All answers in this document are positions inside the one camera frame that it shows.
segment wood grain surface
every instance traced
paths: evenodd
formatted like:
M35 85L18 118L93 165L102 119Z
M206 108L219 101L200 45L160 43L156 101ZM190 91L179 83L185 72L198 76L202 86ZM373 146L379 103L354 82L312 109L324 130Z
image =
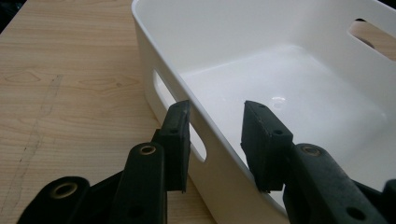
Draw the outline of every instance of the wood grain surface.
M28 0L0 35L0 223L50 181L120 171L159 122L143 93L131 0ZM169 223L215 223L194 185Z

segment metal grommet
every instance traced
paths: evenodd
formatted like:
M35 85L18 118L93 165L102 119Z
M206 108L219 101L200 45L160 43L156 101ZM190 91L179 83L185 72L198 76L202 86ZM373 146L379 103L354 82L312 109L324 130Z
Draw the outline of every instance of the metal grommet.
M308 154L308 155L310 155L310 156L314 156L314 157L320 156L320 151L319 151L319 149L317 149L317 148L315 148L315 147L304 146L304 147L301 147L301 150L302 150L304 153L306 153L306 154Z
M155 150L156 150L156 148L154 146L142 146L140 148L140 154L147 156L147 155L154 153Z
M76 192L78 185L74 182L65 182L54 188L49 196L53 199L62 199L72 195Z

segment wooden table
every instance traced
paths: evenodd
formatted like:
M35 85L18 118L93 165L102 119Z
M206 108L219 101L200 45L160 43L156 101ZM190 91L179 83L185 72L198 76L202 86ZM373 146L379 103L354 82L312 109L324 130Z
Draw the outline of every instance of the wooden table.
M159 122L143 93L131 0L28 0L0 35L0 223L50 181L120 171ZM215 223L189 180L169 223Z

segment table surface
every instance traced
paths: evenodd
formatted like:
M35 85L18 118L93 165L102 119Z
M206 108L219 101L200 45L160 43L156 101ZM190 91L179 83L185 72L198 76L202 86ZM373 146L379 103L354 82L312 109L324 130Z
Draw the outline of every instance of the table surface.
M95 184L120 171L159 122L144 97L131 0L28 0L0 35L0 223L15 223L50 181ZM351 33L395 60L393 40ZM169 223L215 223L189 180Z

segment storage bin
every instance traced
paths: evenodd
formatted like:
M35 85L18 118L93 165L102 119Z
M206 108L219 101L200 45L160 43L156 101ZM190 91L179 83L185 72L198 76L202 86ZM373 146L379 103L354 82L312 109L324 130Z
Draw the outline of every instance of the storage bin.
M189 99L190 176L218 223L287 223L281 192L256 190L240 147L244 102L267 105L295 144L328 150L381 190L396 177L396 63L353 36L396 36L376 0L134 0L146 97L158 120Z

